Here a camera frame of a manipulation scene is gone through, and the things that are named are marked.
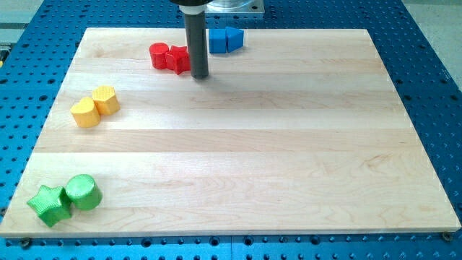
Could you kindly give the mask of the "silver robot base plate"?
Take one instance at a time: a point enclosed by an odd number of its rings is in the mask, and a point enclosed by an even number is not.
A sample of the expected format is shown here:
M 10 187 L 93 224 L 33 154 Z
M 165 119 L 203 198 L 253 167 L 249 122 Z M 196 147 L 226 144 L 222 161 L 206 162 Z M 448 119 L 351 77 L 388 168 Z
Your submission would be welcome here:
M 213 0 L 206 5 L 210 14 L 263 14 L 264 0 Z

